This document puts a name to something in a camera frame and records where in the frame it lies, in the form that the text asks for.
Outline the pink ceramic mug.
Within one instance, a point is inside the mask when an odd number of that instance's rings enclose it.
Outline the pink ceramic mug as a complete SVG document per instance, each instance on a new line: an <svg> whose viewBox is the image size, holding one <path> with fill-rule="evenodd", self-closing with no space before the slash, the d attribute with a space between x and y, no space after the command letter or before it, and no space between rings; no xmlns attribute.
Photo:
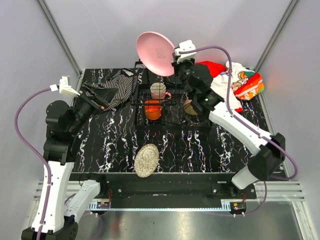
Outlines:
<svg viewBox="0 0 320 240"><path fill-rule="evenodd" d="M150 86L150 94L152 99L158 100L160 103L170 100L172 95L167 91L167 87L162 82L155 82Z"/></svg>

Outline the pink round plate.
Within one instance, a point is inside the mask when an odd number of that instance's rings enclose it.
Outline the pink round plate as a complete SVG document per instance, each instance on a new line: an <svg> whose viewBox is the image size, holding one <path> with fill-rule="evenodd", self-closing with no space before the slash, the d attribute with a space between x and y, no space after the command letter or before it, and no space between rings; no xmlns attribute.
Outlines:
<svg viewBox="0 0 320 240"><path fill-rule="evenodd" d="M154 31L143 32L136 40L136 51L141 62L148 70L161 77L174 74L174 49L175 46L167 37Z"/></svg>

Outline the beige speckled bowl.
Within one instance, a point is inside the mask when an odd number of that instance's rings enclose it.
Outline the beige speckled bowl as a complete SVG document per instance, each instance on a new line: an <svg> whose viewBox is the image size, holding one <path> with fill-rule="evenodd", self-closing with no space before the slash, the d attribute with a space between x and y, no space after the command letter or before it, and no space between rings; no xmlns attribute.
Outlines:
<svg viewBox="0 0 320 240"><path fill-rule="evenodd" d="M186 99L183 103L183 111L191 116L196 116L197 113L196 111L193 109L193 106L191 105L192 100L191 99Z"/></svg>

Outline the orange plastic cup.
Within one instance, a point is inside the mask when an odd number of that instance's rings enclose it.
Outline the orange plastic cup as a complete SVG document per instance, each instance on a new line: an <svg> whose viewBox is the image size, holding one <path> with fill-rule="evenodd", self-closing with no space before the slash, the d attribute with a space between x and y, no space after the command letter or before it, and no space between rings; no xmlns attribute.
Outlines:
<svg viewBox="0 0 320 240"><path fill-rule="evenodd" d="M159 100L147 100L144 105L144 111L147 119L151 121L158 120L162 116L162 106Z"/></svg>

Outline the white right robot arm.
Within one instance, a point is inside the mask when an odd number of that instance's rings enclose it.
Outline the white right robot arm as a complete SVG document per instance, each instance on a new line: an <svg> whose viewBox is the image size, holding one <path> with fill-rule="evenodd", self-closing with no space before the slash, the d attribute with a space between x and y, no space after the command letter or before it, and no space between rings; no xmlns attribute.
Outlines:
<svg viewBox="0 0 320 240"><path fill-rule="evenodd" d="M232 177L227 185L228 195L239 198L249 185L268 180L285 160L285 137L280 133L271 135L235 110L228 109L226 101L211 88L213 78L207 66L194 64L191 60L174 62L172 65L175 76L182 82L191 100L193 110L231 133L254 156Z"/></svg>

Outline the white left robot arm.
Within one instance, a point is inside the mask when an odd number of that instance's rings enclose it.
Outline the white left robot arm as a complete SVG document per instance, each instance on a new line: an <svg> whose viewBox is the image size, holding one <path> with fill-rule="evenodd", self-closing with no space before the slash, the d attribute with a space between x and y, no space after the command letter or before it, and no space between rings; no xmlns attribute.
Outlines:
<svg viewBox="0 0 320 240"><path fill-rule="evenodd" d="M30 227L21 233L23 240L74 240L79 220L91 201L108 193L105 176L89 174L80 190L67 200L67 186L81 146L78 133L92 115L103 113L118 92L83 84L76 91L62 84L60 94L71 94L74 106L56 100L46 108L46 140L43 153L36 155L44 165L44 179L37 214Z"/></svg>

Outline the black metal dish rack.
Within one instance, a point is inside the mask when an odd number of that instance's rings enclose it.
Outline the black metal dish rack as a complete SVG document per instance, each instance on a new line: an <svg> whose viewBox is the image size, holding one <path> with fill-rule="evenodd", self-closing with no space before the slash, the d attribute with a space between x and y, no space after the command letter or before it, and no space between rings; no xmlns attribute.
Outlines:
<svg viewBox="0 0 320 240"><path fill-rule="evenodd" d="M149 71L141 61L134 64L137 85L130 98L134 107L134 124L137 130L173 130L173 131L204 131L211 130L212 123L198 115L190 115L184 111L184 102L187 96L181 82L174 76L160 77ZM145 106L152 100L151 85L159 82L166 86L172 95L167 96L158 105L162 107L161 116L157 120L147 118Z"/></svg>

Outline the black white striped cloth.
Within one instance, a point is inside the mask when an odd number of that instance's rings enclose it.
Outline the black white striped cloth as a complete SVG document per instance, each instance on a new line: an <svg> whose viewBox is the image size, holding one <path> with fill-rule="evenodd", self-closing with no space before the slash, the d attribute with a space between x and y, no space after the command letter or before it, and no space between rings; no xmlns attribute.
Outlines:
<svg viewBox="0 0 320 240"><path fill-rule="evenodd" d="M95 89L106 90L117 88L118 92L112 100L108 100L107 110L115 109L118 105L125 103L134 92L138 76L130 68L119 69L113 76L98 83L90 83L89 86Z"/></svg>

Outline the white red cartoon garment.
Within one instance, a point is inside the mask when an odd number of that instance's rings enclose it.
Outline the white red cartoon garment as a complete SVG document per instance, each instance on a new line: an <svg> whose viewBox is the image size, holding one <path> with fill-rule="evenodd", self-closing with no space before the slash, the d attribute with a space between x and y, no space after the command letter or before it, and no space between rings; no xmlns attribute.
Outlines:
<svg viewBox="0 0 320 240"><path fill-rule="evenodd" d="M213 77L211 88L224 100L229 100L230 108L238 113L243 111L241 100L249 101L265 89L262 76L238 62L222 65L201 61L197 64L208 67Z"/></svg>

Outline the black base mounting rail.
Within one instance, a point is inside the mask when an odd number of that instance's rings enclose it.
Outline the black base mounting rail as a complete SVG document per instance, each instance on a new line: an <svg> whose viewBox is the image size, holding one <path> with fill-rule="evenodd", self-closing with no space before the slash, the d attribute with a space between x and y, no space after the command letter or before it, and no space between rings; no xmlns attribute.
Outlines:
<svg viewBox="0 0 320 240"><path fill-rule="evenodd" d="M210 210L222 200L257 198L254 185L243 190L232 183L232 173L153 173L140 178L134 173L102 173L111 190L112 210Z"/></svg>

